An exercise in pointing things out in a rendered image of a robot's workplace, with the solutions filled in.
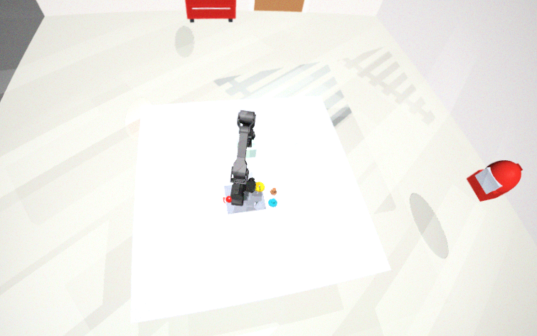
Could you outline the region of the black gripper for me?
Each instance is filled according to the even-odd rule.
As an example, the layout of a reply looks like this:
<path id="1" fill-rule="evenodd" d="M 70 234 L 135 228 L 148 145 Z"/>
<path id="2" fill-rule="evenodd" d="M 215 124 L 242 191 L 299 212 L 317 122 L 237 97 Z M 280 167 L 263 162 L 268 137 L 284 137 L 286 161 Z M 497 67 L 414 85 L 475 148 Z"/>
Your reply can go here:
<path id="1" fill-rule="evenodd" d="M 234 200 L 234 199 L 231 199 L 231 205 L 232 206 L 243 206 L 243 201 L 244 201 L 244 193 L 243 193 L 243 198 L 241 200 Z"/>

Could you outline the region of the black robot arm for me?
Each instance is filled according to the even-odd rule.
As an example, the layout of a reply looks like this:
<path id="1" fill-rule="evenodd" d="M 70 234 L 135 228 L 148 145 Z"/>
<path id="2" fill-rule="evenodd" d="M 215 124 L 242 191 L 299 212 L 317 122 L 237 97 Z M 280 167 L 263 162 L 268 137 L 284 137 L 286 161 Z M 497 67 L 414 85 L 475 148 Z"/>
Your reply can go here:
<path id="1" fill-rule="evenodd" d="M 245 191 L 253 193 L 256 190 L 255 178 L 248 179 L 249 170 L 245 160 L 247 147 L 252 147 L 252 140 L 255 138 L 255 131 L 253 131 L 255 118 L 255 111 L 240 110 L 237 116 L 237 126 L 239 128 L 238 152 L 237 159 L 234 161 L 230 172 L 230 183 L 233 183 L 230 198 L 234 200 L 241 200 Z M 240 126 L 240 123 L 243 125 Z M 245 188 L 243 185 L 245 185 Z"/>

